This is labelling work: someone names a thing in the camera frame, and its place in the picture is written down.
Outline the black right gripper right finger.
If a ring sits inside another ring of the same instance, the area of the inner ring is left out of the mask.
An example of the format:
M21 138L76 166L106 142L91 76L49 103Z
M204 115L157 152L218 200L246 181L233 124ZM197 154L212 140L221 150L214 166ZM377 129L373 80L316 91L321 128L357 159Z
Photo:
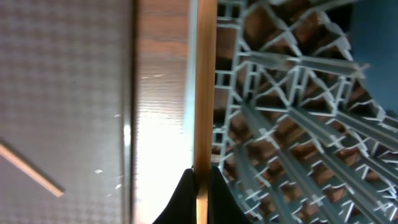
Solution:
M215 166L211 167L210 172L208 216L209 224L251 224Z

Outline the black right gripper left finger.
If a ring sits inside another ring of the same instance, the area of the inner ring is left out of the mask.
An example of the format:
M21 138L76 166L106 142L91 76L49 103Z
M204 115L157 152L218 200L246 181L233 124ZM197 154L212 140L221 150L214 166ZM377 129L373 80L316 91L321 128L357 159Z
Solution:
M195 224L197 197L195 184L193 170L186 169L167 206L153 224Z

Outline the wooden chopstick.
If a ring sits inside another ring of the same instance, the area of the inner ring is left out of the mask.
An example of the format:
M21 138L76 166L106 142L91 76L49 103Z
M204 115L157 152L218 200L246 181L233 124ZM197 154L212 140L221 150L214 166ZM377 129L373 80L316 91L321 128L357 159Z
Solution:
M208 223L213 108L215 93L217 5L199 0L195 67L195 125L193 171L198 181L196 222Z
M18 156L17 153L13 152L10 147L6 146L3 143L1 143L1 156L12 165L17 167L19 170L21 170L23 173L28 175L43 188L48 190L54 196L61 197L64 195L65 191L61 187L59 187L54 181L51 181L43 173L39 172L25 159L23 159L21 156Z

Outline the dark blue plate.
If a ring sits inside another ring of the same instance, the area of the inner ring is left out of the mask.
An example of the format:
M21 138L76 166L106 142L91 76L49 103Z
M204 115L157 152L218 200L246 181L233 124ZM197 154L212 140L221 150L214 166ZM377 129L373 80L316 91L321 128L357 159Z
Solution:
M397 113L397 0L366 0L353 8L354 58L370 64L365 85L385 110Z

